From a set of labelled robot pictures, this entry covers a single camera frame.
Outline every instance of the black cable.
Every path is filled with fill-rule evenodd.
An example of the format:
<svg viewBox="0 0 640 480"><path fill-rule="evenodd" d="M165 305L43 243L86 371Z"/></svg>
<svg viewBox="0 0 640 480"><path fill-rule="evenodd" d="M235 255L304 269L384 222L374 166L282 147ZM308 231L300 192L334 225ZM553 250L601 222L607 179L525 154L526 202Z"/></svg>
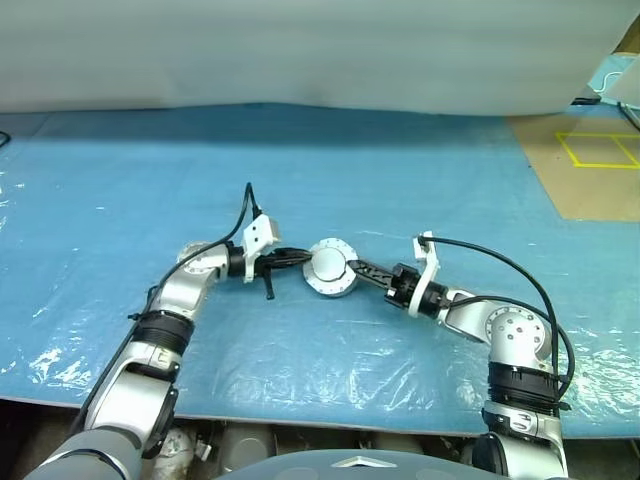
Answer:
<svg viewBox="0 0 640 480"><path fill-rule="evenodd" d="M549 323L551 325L551 366L553 369L553 375L555 379L558 378L558 321L556 319L556 313L553 310L553 305L551 304L551 299L547 292L542 288L542 285L535 279L533 275L531 275L527 270L525 270L522 266L518 265L516 262L511 260L509 257L502 255L501 253L496 252L495 250L491 250L490 248L482 247L480 245L476 245L475 243L462 242L460 240L453 240L450 238L439 238L439 237L419 237L419 242L421 243L444 243L448 245L455 245L457 247L468 248L470 250L475 250L480 253L484 253L485 255L489 255L497 260L500 260L503 263L506 263L511 268L520 272L529 282L535 287L535 289L540 294L542 298L542 302L544 303L545 308L547 309L547 314L549 315ZM559 390L558 390L558 382L554 381L554 393L556 398L559 398Z"/></svg>
<svg viewBox="0 0 640 480"><path fill-rule="evenodd" d="M102 373L98 377L98 380L96 381L95 385L89 392L89 395L87 396L82 406L80 407L78 414L73 419L73 422L71 423L71 427L69 428L69 437L72 435L75 435L80 430L81 424L82 422L84 422L84 419L87 415L91 402L93 402L93 399L95 398L98 390L100 389L105 379L107 378L107 375L115 365L116 361L118 360L118 358L120 357L120 355L122 354L126 346L129 344L129 341L131 340L131 337L133 336L133 333L135 332L135 329L137 326L137 319L149 312L149 310L151 309L151 306L155 302L156 298L158 297L159 293L162 291L162 288L167 283L167 280L169 280L169 277L171 277L171 275L173 275L176 271L178 271L180 268L182 268L184 265L186 265L188 262L193 260L198 255L201 255L204 252L211 250L212 248L217 247L218 245L221 245L231 240L231 238L238 232L238 230L240 229L240 226L242 225L242 222L244 221L244 217L247 213L247 206L248 206L249 200L251 200L252 207L254 210L254 215L255 215L256 211L259 211L259 207L255 203L255 197L253 195L253 187L251 186L251 183L247 183L244 189L244 198L242 200L242 207L240 208L240 215L238 215L238 220L236 221L236 224L233 226L231 231L228 234L226 234L224 237L222 237L220 240L204 245L203 247L187 255L185 258L183 258L178 263L173 265L173 267L171 267L167 271L167 273L165 273L162 276L158 284L149 290L149 294L147 295L147 303L145 304L142 310L142 313L134 316L135 320L133 325L131 326L131 328L127 332L127 335L124 337L124 339L118 346L118 349L116 350L116 352L111 357L111 360L109 360L109 363L107 363L106 367L102 370Z"/></svg>
<svg viewBox="0 0 640 480"><path fill-rule="evenodd" d="M11 141L11 135L9 135L7 132L3 132L2 130L0 130L0 138L0 148L4 147Z"/></svg>
<svg viewBox="0 0 640 480"><path fill-rule="evenodd" d="M624 115L624 117L629 121L629 123L633 128L635 128L640 132L640 125L638 125L638 121L635 118L633 118L629 112L627 112L627 108L629 107L622 105L621 102L618 102L618 110L620 110L620 113Z"/></svg>
<svg viewBox="0 0 640 480"><path fill-rule="evenodd" d="M484 301L511 303L513 305L526 308L527 310L532 311L539 317L549 322L549 316L539 308L536 308L533 305L530 305L526 302L516 300L515 298L499 297L496 295L477 295L475 297L465 298L463 300L458 300L456 302L450 303L449 308L459 308L465 305L470 305L472 303L478 303L478 302L484 302ZM571 345L571 341L569 340L569 336L567 335L567 332L564 331L561 325L558 325L558 333L560 334L560 338L562 339L562 343L564 344L564 348L567 352L567 373L565 374L565 378L563 379L562 387L560 387L560 389L558 390L558 400L560 400L566 393L567 389L569 388L569 385L571 385L571 381L573 380L573 375L576 370L576 358L573 352L573 345Z"/></svg>

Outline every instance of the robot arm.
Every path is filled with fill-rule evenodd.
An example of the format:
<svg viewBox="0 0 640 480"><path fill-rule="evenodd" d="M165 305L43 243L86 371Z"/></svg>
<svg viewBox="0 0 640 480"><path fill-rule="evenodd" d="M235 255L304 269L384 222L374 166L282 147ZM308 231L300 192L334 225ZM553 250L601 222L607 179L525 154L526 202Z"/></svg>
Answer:
<svg viewBox="0 0 640 480"><path fill-rule="evenodd" d="M422 274L398 264L392 271L363 261L349 266L357 277L385 290L385 300L436 319L447 329L489 346L489 400L482 418L489 429L476 442L474 466L514 479L566 477L558 399L548 363L551 334L535 313L489 301L456 303L474 297L433 281L439 268L431 232L414 239Z"/></svg>
<svg viewBox="0 0 640 480"><path fill-rule="evenodd" d="M260 213L244 230L242 247L230 242L210 249L187 246L178 262L188 260L151 293L149 308L136 316L130 340L89 405L84 430L27 478L137 479L142 458L157 455L173 422L174 382L206 293L229 276L242 276L245 282L263 276L272 295L270 269L308 258L297 249L262 255L278 241L275 222Z"/></svg>

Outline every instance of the white wall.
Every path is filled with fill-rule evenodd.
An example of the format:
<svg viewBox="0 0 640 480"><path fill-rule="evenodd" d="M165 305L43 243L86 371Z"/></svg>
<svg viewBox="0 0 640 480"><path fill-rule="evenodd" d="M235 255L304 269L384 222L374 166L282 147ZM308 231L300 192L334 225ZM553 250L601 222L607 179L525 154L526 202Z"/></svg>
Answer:
<svg viewBox="0 0 640 480"><path fill-rule="evenodd" d="M0 0L0 111L562 110L639 0Z"/></svg>

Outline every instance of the blue plastic sheet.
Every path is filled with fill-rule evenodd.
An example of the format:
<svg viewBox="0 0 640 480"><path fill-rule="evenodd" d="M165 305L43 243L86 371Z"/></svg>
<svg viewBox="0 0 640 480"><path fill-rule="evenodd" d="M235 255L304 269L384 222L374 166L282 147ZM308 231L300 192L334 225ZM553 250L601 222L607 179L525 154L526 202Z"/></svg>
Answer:
<svg viewBox="0 0 640 480"><path fill-rule="evenodd" d="M502 119L288 106L2 115L0 396L79 404L195 240L235 221L254 182L284 244L336 236L381 265L410 238L486 244L548 289L574 342L568 436L640 435L640 226L565 221ZM539 304L516 273L453 247L438 280ZM480 433L487 353L359 287L299 271L215 288L179 377L178 413Z"/></svg>

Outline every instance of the circular object with holes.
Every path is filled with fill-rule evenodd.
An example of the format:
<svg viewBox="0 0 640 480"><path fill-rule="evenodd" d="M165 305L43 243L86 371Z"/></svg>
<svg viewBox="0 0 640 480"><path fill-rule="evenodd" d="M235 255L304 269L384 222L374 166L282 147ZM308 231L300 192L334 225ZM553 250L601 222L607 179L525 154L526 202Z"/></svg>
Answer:
<svg viewBox="0 0 640 480"><path fill-rule="evenodd" d="M340 297L356 285L356 274L347 265L357 260L356 251L339 238L325 238L309 249L311 260L302 266L304 279L318 293Z"/></svg>

